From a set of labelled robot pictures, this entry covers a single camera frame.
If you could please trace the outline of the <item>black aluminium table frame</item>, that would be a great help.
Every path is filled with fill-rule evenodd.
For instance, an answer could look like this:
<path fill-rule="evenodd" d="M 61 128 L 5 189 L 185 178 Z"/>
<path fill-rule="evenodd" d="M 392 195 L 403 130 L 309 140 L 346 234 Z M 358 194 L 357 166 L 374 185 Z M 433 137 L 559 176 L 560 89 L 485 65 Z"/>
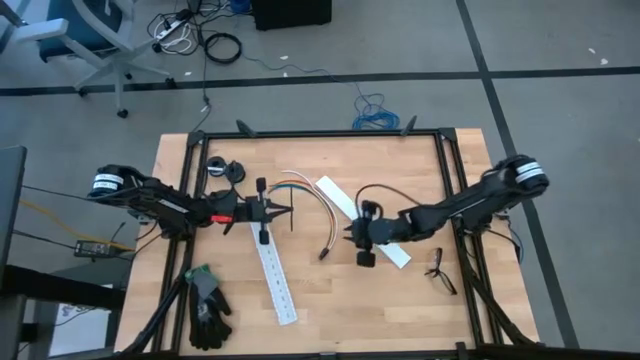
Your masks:
<path fill-rule="evenodd" d="M 268 134 L 258 139 L 238 134 L 215 135 L 207 146 L 196 146 L 192 162 L 212 156 L 241 162 L 247 171 L 240 189 L 252 193 L 255 181 L 287 178 L 331 178 L 345 193 L 370 197 L 387 216 L 409 207 L 410 198 L 437 202 L 458 191 L 457 180 L 444 182 L 441 167 L 463 169 L 475 183 L 492 162 L 478 129 L 449 128 L 378 135 L 364 131 Z M 328 218 L 318 201 L 303 192 L 294 195 L 294 231 L 289 216 L 276 219 L 272 231 L 298 320 L 280 326 L 265 280 L 251 228 L 221 226 L 197 234 L 195 264 L 208 264 L 220 278 L 232 315 L 232 334 L 218 350 L 203 352 L 183 341 L 180 352 L 189 360 L 267 354 L 273 359 L 350 360 L 451 357 L 458 343 L 473 348 L 477 338 L 490 340 L 492 323 L 486 312 L 473 330 L 466 295 L 450 295 L 437 279 L 424 273 L 441 247 L 443 270 L 455 285 L 462 282 L 459 262 L 483 254 L 493 295 L 510 320 L 528 338 L 538 332 L 521 270 L 507 227 L 495 220 L 480 244 L 457 244 L 451 228 L 433 238 L 405 245 L 410 262 L 402 269 L 385 257 L 373 268 L 356 264 L 351 243 L 340 239 L 324 260 L 318 253 L 329 232 Z"/>

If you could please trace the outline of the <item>black work glove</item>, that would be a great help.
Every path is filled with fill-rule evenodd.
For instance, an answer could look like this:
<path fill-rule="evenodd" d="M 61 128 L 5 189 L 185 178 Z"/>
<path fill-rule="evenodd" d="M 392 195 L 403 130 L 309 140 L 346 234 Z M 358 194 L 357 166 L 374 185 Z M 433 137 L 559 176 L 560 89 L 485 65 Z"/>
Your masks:
<path fill-rule="evenodd" d="M 220 349 L 232 329 L 221 318 L 232 311 L 223 293 L 216 289 L 206 298 L 195 290 L 189 295 L 190 344 L 200 350 Z"/>
<path fill-rule="evenodd" d="M 204 312 L 211 307 L 225 315 L 230 314 L 229 306 L 219 288 L 218 279 L 211 273 L 208 265 L 188 270 L 185 279 L 189 285 L 189 317 L 193 324 L 199 322 L 202 305 L 205 306 Z"/>

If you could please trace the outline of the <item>white perforated strip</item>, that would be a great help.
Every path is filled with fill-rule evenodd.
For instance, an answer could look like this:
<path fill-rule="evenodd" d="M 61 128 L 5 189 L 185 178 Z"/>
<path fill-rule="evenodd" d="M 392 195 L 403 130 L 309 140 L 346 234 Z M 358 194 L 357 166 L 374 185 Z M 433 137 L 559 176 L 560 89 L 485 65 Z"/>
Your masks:
<path fill-rule="evenodd" d="M 316 187 L 339 208 L 350 220 L 357 218 L 357 210 L 354 201 L 338 187 L 338 185 L 328 176 L 323 176 L 316 183 Z M 385 256 L 391 260 L 399 269 L 404 268 L 411 260 L 411 257 L 399 245 L 377 245 Z"/>

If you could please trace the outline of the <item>white slotted cable raceway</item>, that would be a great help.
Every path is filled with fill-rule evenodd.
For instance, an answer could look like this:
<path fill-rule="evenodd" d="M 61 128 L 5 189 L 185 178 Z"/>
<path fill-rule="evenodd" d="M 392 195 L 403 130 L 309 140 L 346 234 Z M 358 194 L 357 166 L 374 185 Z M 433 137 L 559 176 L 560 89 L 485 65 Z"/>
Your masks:
<path fill-rule="evenodd" d="M 259 244 L 259 223 L 251 223 L 256 249 L 258 251 L 267 286 L 280 326 L 291 325 L 298 320 L 296 308 L 291 296 L 287 279 L 282 268 L 275 240 L 270 233 L 270 244 Z"/>

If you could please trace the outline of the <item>white blue office chair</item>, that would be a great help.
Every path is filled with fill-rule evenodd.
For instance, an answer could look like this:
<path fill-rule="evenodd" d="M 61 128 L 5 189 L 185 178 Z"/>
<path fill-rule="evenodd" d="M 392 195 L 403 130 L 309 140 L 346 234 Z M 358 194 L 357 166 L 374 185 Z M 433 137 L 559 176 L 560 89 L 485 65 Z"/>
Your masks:
<path fill-rule="evenodd" d="M 164 78 L 169 89 L 176 81 L 165 70 L 138 64 L 135 59 L 153 44 L 147 39 L 132 42 L 135 5 L 138 0 L 50 0 L 47 19 L 16 30 L 18 42 L 36 42 L 43 62 L 56 57 L 74 56 L 93 67 L 93 71 L 73 85 L 84 97 L 91 82 L 110 77 L 113 81 L 116 115 L 126 118 L 122 105 L 125 82 L 134 71 Z"/>

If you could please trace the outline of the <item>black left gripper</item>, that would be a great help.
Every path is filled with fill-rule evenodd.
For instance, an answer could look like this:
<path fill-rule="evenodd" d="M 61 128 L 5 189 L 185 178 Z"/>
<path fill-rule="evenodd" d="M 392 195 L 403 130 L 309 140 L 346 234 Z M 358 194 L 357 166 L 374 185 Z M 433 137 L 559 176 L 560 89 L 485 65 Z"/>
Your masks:
<path fill-rule="evenodd" d="M 259 222 L 259 244 L 270 244 L 270 233 L 267 225 L 276 217 L 287 213 L 293 213 L 293 207 L 274 203 L 267 196 L 267 184 L 264 177 L 256 179 L 256 190 L 258 197 L 247 197 L 244 202 L 238 204 L 239 222 Z"/>

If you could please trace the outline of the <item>black side desk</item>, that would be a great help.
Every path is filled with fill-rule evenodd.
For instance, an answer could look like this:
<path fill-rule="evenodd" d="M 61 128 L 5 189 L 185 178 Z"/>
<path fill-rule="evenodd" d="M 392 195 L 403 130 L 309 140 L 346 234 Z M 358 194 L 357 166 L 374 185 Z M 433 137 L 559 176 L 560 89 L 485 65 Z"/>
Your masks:
<path fill-rule="evenodd" d="M 0 148 L 0 360 L 17 360 L 29 298 L 109 310 L 122 308 L 125 292 L 9 265 L 11 237 L 27 149 Z"/>

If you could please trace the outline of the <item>black power adapter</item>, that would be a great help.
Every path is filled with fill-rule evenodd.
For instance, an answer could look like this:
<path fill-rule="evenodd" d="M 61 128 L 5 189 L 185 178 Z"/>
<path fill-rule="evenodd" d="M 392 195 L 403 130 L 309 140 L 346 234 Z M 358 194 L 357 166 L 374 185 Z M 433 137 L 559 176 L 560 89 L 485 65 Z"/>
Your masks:
<path fill-rule="evenodd" d="M 111 246 L 95 241 L 78 240 L 74 247 L 74 256 L 82 258 L 109 258 Z"/>

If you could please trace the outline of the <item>black eyeglasses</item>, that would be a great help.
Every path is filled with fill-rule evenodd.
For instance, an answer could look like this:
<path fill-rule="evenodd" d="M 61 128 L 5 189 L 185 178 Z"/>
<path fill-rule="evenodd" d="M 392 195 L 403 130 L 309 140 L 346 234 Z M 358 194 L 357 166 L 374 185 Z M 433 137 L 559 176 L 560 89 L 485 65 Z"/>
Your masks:
<path fill-rule="evenodd" d="M 434 254 L 434 266 L 428 269 L 424 275 L 431 276 L 432 278 L 439 278 L 449 294 L 455 296 L 458 294 L 458 291 L 449 276 L 442 270 L 442 259 L 443 249 L 441 247 L 437 247 Z"/>

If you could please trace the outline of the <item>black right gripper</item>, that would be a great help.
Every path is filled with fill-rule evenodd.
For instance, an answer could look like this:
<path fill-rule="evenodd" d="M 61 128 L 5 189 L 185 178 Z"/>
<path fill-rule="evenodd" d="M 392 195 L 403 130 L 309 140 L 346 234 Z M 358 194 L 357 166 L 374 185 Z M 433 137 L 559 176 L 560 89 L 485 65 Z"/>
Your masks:
<path fill-rule="evenodd" d="M 378 218 L 371 221 L 367 218 L 356 218 L 344 230 L 352 236 L 368 235 L 370 240 L 345 237 L 345 240 L 353 243 L 357 249 L 356 264 L 366 268 L 373 268 L 376 263 L 376 255 L 372 252 L 373 244 L 386 245 L 398 242 L 403 237 L 403 225 L 398 219 Z"/>

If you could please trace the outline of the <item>black floor cabinet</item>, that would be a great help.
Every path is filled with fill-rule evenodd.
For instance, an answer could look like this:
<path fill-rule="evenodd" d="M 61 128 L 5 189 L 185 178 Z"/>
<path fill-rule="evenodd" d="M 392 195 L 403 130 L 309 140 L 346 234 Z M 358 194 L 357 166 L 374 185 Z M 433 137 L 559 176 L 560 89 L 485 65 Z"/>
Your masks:
<path fill-rule="evenodd" d="M 332 20 L 332 0 L 251 0 L 257 30 L 323 25 Z"/>

